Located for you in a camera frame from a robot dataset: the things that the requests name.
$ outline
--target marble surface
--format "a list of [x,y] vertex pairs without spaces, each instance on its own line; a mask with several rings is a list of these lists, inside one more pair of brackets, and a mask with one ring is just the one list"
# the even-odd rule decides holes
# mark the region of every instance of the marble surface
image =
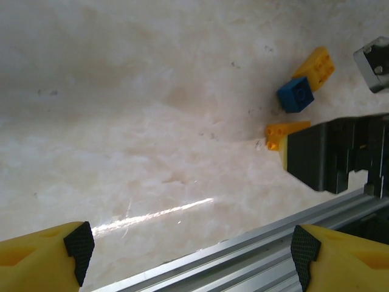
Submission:
[[[330,200],[282,170],[263,130],[389,111],[353,62],[389,35],[388,10],[384,0],[3,0],[0,240],[90,221],[91,291]],[[286,115],[275,91],[322,45],[336,72]],[[349,189],[364,179],[352,174]]]

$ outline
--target yellow lego brick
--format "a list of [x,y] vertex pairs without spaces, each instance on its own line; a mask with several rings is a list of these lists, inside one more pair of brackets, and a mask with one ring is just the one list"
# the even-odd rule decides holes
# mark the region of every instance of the yellow lego brick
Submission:
[[309,128],[311,122],[308,120],[293,123],[275,123],[266,127],[266,145],[269,150],[278,151],[280,141],[283,137],[294,132]]
[[[296,266],[307,264],[311,275],[307,292],[388,291],[389,245],[313,225],[297,228],[320,242],[317,258],[304,263],[301,256],[307,256],[305,260],[310,258],[309,248],[314,248],[312,240],[309,239],[310,244],[304,241],[307,237],[301,229],[292,239],[292,256],[295,263],[299,261]],[[305,278],[305,275],[299,274],[299,277]]]
[[318,47],[297,69],[292,78],[307,77],[312,92],[323,86],[325,81],[335,71],[334,62],[326,47]]
[[88,222],[0,242],[0,291],[79,291],[93,247]]

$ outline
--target lego brick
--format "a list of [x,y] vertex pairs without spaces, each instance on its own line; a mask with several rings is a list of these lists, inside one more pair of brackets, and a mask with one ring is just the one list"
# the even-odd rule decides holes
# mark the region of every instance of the lego brick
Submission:
[[306,77],[292,79],[277,91],[277,96],[287,113],[299,113],[314,101]]
[[292,78],[307,77],[312,92],[323,86],[329,76],[335,71],[334,62],[326,47],[318,47],[297,69]]
[[281,141],[289,134],[309,128],[311,122],[308,120],[293,123],[276,123],[266,127],[266,145],[269,150],[278,151]]

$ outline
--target yellow plastic block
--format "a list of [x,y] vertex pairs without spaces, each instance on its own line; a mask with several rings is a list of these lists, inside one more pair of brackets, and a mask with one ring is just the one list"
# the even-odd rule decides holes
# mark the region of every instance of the yellow plastic block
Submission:
[[266,127],[266,145],[269,150],[278,151],[280,141],[283,137],[309,128],[311,122],[308,120],[293,123],[275,123]]
[[[72,222],[0,242],[0,291],[78,291],[76,260],[68,255],[64,238],[79,235],[77,231],[83,227],[84,222]],[[67,238],[70,237],[82,250],[83,240],[79,236]],[[93,250],[92,235],[89,239]]]
[[321,242],[307,292],[389,290],[389,245],[313,225],[302,228]]
[[318,47],[293,74],[292,78],[307,77],[312,92],[323,86],[335,71],[326,47]]

